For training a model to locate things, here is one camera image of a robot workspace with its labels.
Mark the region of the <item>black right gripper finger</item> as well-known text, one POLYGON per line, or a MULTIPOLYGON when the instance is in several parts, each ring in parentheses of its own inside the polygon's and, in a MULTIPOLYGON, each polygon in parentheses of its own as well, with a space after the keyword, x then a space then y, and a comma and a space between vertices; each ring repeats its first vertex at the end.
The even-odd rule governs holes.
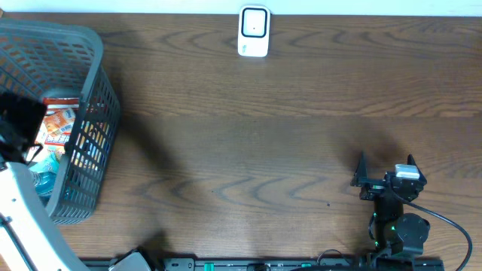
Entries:
POLYGON ((362 152, 358 160, 354 176, 350 182, 352 187, 362 187, 368 181, 368 169, 366 166, 365 153, 362 152))
POLYGON ((408 157, 407 157, 407 164, 410 165, 410 166, 414 166, 415 169, 416 169, 416 172, 419 174, 419 177, 422 177, 423 174, 421 173, 418 165, 416 164, 415 162, 415 159, 413 158, 413 155, 412 154, 409 154, 408 157))

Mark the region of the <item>teal wet wipes packet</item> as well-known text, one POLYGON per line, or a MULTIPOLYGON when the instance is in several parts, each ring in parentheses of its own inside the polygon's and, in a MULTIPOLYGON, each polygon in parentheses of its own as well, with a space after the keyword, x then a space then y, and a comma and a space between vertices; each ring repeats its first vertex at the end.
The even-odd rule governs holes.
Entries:
POLYGON ((48 154, 42 161, 30 166, 29 169, 37 173, 52 172, 57 174, 59 170, 59 161, 57 160, 56 155, 51 153, 48 154))

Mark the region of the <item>teal mouthwash bottle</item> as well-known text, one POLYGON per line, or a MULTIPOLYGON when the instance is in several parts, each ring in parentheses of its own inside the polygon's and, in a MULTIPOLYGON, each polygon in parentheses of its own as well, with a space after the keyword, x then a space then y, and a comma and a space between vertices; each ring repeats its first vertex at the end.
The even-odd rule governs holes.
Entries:
POLYGON ((32 172, 35 191, 39 196, 50 198, 56 181, 54 172, 32 172))

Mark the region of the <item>white barcode scanner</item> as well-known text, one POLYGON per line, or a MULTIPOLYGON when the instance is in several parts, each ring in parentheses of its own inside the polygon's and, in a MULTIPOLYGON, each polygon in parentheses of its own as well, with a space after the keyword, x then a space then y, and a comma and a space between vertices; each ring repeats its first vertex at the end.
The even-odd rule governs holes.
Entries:
POLYGON ((239 13, 237 51, 240 56, 265 57, 270 40, 270 10, 261 5, 245 5, 239 13))

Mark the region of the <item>red snack packet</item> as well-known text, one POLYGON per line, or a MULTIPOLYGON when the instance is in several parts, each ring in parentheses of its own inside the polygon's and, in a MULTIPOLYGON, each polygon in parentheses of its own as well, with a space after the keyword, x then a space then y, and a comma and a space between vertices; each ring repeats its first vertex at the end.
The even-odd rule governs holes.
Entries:
POLYGON ((43 98, 43 103, 49 110, 78 108, 79 98, 43 98))

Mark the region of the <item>dark grey plastic basket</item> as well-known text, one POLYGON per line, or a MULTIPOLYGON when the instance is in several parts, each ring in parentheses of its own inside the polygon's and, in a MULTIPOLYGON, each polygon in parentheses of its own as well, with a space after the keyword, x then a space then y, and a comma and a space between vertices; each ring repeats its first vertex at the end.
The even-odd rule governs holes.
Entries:
POLYGON ((94 212, 121 117, 91 29, 28 20, 1 21, 1 91, 39 102, 77 98, 79 108, 45 209, 55 224, 94 212))

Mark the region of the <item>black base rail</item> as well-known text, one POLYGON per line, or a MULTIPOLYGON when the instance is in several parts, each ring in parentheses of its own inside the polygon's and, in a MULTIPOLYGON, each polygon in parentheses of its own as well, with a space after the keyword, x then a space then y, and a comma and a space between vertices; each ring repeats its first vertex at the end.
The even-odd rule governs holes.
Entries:
MULTIPOLYGON (((112 260, 81 260, 90 270, 109 270, 116 263, 112 260)), ((358 264, 348 264, 341 257, 323 257, 316 260, 281 260, 281 259, 255 259, 255 260, 196 260, 193 258, 164 258, 158 261, 153 270, 168 271, 288 271, 294 269, 309 270, 374 270, 360 267, 358 264)), ((443 271, 441 260, 416 260, 416 271, 443 271)))

